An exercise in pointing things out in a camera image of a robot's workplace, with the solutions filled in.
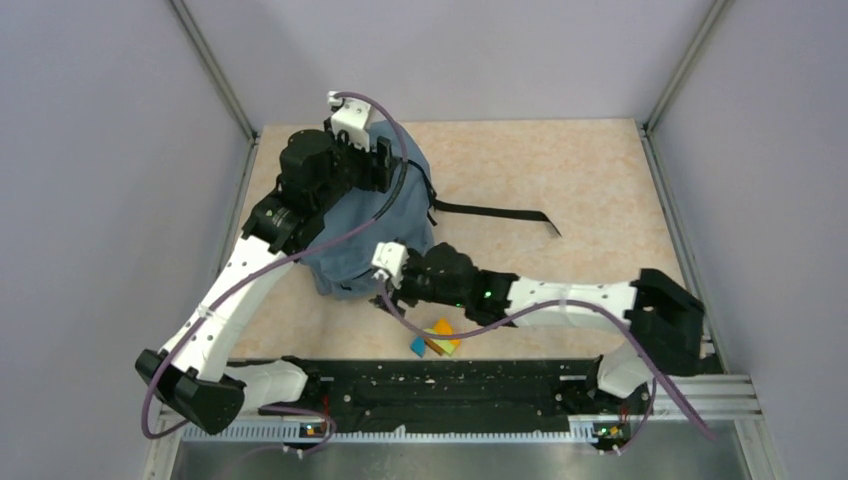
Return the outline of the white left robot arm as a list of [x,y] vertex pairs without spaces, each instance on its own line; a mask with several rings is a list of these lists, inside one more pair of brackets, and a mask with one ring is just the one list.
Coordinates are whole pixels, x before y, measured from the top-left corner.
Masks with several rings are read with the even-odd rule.
[[[153,401],[210,434],[245,410],[285,402],[297,413],[319,404],[320,386],[286,360],[233,367],[231,351],[256,310],[294,263],[344,245],[371,229],[394,206],[409,170],[409,145],[398,125],[392,136],[332,127],[293,133],[279,154],[273,189],[251,210],[232,253],[210,290],[162,347],[143,350],[135,369],[146,384],[141,429]],[[386,199],[364,223],[322,243],[327,213],[353,191]]]

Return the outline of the blue student backpack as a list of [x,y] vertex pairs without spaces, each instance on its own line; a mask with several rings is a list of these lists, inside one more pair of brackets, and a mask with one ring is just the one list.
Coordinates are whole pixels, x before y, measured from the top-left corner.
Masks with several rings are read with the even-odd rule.
[[390,124],[383,120],[371,124],[368,132],[372,139],[389,139],[396,154],[400,152],[400,143],[404,142],[409,168],[397,199],[374,225],[336,246],[300,260],[300,264],[312,274],[315,289],[322,296],[341,300],[373,296],[376,286],[372,279],[371,261],[376,245],[379,242],[397,242],[419,253],[426,252],[434,245],[434,220],[430,216],[432,209],[456,214],[551,222],[541,211],[444,202],[437,198],[432,185],[429,162],[407,131],[397,136]]

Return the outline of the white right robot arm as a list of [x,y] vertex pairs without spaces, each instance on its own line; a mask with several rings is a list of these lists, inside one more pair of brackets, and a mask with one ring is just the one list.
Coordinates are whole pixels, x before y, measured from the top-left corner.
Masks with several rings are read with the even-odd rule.
[[480,329],[561,327],[620,333],[625,342],[597,363],[589,404],[612,412],[637,387],[666,376],[700,373],[703,303],[661,270],[643,268],[617,283],[542,281],[475,266],[441,243],[426,253],[380,242],[371,265],[389,298],[459,308]]

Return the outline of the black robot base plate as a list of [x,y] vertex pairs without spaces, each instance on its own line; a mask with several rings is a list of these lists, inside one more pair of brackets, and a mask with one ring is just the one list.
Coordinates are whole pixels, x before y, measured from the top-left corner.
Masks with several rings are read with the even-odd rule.
[[565,432],[578,415],[645,412],[648,384],[626,399],[596,388],[588,359],[309,360],[296,408],[330,416],[344,434]]

